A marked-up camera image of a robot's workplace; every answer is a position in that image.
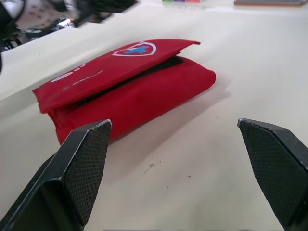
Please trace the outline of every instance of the pouch flap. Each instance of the pouch flap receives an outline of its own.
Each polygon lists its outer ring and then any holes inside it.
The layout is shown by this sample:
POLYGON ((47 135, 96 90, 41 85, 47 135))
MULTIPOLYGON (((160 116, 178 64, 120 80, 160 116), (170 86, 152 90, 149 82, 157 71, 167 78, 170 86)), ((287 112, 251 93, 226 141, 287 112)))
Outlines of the pouch flap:
POLYGON ((200 44, 181 39, 157 39, 132 43, 97 57, 33 90, 40 111, 78 102, 101 92, 200 44))

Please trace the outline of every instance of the red first aid kit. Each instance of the red first aid kit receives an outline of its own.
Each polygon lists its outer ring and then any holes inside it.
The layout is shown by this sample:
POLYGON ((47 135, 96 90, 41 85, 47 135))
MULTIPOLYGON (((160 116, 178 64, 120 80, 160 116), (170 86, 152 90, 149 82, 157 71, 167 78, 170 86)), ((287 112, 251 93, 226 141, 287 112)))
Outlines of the red first aid kit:
POLYGON ((53 120, 59 142, 74 129, 110 119, 111 138, 154 119, 207 90, 215 73, 177 56, 200 44, 157 39, 129 44, 33 90, 53 120))

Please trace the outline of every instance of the red pouch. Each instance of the red pouch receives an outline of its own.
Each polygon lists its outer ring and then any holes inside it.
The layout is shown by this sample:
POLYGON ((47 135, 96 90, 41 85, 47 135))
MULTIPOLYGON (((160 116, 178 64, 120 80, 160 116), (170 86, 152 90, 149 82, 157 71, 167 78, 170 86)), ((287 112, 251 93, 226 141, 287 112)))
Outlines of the red pouch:
POLYGON ((199 43, 148 40, 102 55, 33 90, 40 111, 53 120, 60 143, 102 119, 112 121, 115 138, 214 84, 213 71, 175 56, 191 44, 199 43))

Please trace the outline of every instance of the black equipment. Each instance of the black equipment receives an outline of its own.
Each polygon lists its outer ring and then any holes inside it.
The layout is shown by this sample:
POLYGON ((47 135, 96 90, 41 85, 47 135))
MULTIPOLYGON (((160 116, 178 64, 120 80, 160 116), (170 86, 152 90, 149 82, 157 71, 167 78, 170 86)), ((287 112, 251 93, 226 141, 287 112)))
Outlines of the black equipment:
POLYGON ((0 222, 1 231, 82 231, 101 184, 111 122, 72 131, 0 222))
POLYGON ((308 230, 308 148, 289 130, 238 122, 254 175, 286 231, 308 230))

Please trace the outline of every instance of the blue cross symbol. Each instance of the blue cross symbol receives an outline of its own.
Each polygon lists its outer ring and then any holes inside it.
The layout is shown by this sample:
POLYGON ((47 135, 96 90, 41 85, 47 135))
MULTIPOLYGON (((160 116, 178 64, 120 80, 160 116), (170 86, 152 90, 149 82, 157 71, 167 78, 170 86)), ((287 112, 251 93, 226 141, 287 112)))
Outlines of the blue cross symbol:
POLYGON ((132 54, 132 53, 135 53, 135 52, 137 52, 139 54, 145 53, 145 52, 147 52, 147 48, 149 48, 149 46, 142 46, 142 47, 138 47, 138 48, 133 48, 129 51, 126 51, 125 54, 132 54))

